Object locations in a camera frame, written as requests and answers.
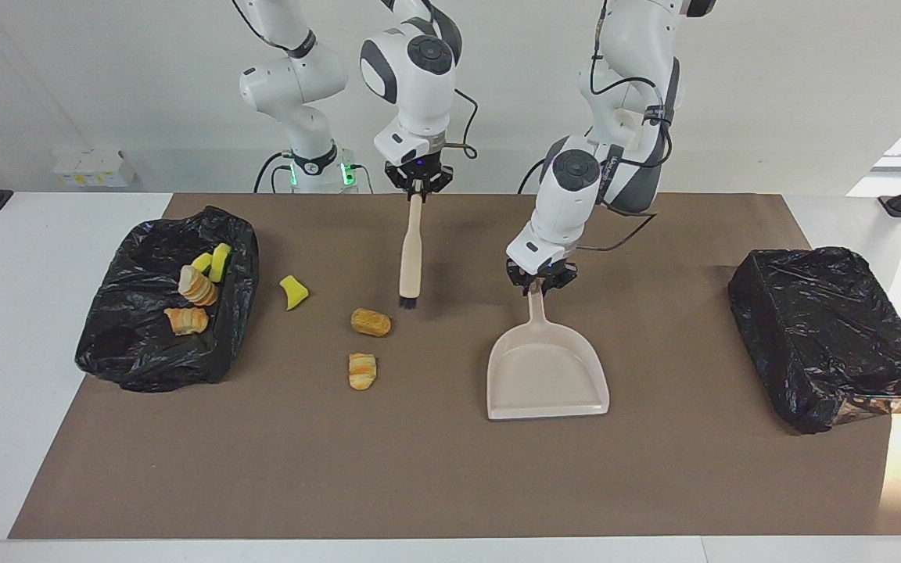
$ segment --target white box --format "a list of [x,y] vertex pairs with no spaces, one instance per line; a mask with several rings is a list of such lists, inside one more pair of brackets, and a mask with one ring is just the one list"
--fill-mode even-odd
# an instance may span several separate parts
[[78,164],[78,167],[75,167],[75,181],[77,185],[105,185],[105,183],[103,182],[103,176],[99,173],[102,164],[103,161],[100,160],[99,157],[94,156],[94,154],[92,153],[89,153],[85,158],[82,158],[82,161]]
[[130,188],[135,180],[135,169],[120,152],[104,154],[100,161],[99,174],[107,188]]
[[67,185],[71,188],[78,188],[80,183],[75,179],[75,168],[81,163],[81,156],[60,156],[58,163],[54,165],[54,175],[57,176],[61,185]]

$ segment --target food item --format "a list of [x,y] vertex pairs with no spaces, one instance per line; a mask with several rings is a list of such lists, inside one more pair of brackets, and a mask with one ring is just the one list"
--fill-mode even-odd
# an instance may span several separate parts
[[228,254],[232,253],[232,247],[222,242],[214,249],[214,256],[210,261],[210,280],[220,284],[224,279],[224,269],[228,266]]
[[353,316],[350,316],[350,325],[354,327],[354,331],[360,332],[362,335],[378,336],[378,338],[391,332],[391,318],[376,310],[355,310]]
[[207,330],[207,311],[203,309],[166,309],[169,325],[177,336],[195,335]]
[[211,256],[211,253],[203,253],[196,257],[190,266],[197,268],[200,274],[207,274],[207,271],[210,270],[211,260],[214,260],[214,256]]
[[364,391],[378,378],[378,360],[373,353],[350,354],[350,387]]
[[283,278],[280,281],[280,286],[287,293],[287,310],[294,309],[308,297],[308,288],[301,285],[301,282],[297,281],[293,275]]
[[184,266],[179,271],[179,295],[198,307],[208,307],[217,302],[217,288],[193,266]]

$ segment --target green indicator light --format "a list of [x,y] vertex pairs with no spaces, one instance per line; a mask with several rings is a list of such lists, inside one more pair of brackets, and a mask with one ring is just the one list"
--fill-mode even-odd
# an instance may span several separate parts
[[343,171],[343,183],[346,183],[346,185],[354,185],[354,183],[357,182],[354,172],[351,171],[350,167],[345,163],[340,163],[339,169]]

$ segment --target white wall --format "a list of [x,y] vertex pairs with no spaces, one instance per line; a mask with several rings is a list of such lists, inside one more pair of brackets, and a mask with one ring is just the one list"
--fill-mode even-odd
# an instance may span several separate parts
[[[371,165],[393,115],[358,79],[362,39],[393,24],[376,0],[303,0],[350,86],[319,102],[337,139]],[[590,114],[576,71],[597,0],[444,0],[465,36],[460,85],[483,111],[480,160],[460,151],[455,192],[508,192]],[[685,99],[666,165],[677,192],[843,195],[901,136],[901,0],[722,0],[680,25]],[[0,0],[0,185],[56,188],[52,151],[123,149],[151,190],[244,190],[286,147],[237,93],[239,71],[275,57],[229,0]],[[455,106],[451,137],[468,106]]]

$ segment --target dustpan handle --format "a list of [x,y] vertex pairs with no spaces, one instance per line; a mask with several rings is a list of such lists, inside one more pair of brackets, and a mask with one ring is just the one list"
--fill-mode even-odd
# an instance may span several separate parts
[[544,316],[544,295],[540,292],[540,279],[530,284],[526,306],[530,312],[530,323],[547,323],[547,317]]

